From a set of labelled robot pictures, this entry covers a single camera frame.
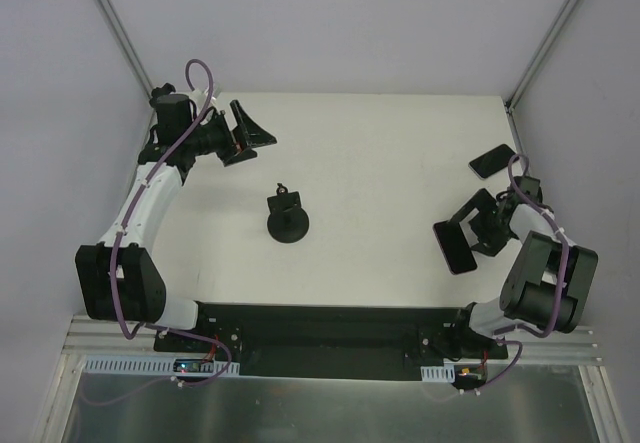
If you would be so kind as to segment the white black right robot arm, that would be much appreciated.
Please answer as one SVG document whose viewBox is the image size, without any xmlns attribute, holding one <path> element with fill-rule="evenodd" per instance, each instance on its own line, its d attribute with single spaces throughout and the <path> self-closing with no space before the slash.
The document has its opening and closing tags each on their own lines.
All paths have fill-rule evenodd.
<svg viewBox="0 0 640 443">
<path fill-rule="evenodd" d="M 486 339 L 516 329 L 537 338 L 568 334 L 579 323 L 598 264 L 595 251 L 566 236 L 543 201 L 536 178 L 518 176 L 491 195 L 478 190 L 451 218 L 433 226 L 450 272 L 476 270 L 477 255 L 497 256 L 510 241 L 520 250 L 498 297 L 460 310 L 452 350 L 473 357 Z"/>
</svg>

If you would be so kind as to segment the black phone stand round base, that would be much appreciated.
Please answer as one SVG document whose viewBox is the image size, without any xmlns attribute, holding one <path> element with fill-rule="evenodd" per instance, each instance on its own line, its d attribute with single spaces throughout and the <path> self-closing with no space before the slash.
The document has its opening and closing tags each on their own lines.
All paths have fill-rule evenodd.
<svg viewBox="0 0 640 443">
<path fill-rule="evenodd" d="M 284 184 L 278 183 L 276 193 L 267 199 L 267 205 L 267 231 L 274 240 L 292 244 L 306 236 L 310 220 L 297 191 L 290 192 Z"/>
</svg>

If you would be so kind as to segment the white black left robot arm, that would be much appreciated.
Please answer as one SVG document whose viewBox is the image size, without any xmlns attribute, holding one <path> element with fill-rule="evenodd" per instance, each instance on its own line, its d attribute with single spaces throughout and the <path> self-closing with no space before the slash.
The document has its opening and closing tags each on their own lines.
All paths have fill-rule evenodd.
<svg viewBox="0 0 640 443">
<path fill-rule="evenodd" d="M 231 166 L 255 158 L 258 148 L 277 139 L 237 100 L 230 103 L 235 127 L 200 90 L 179 93 L 166 83 L 152 90 L 149 103 L 156 122 L 138 155 L 130 193 L 99 242 L 79 247 L 76 270 L 90 318 L 174 328 L 180 344 L 199 352 L 212 330 L 198 319 L 194 300 L 169 293 L 151 257 L 156 236 L 198 158 L 216 155 Z"/>
</svg>

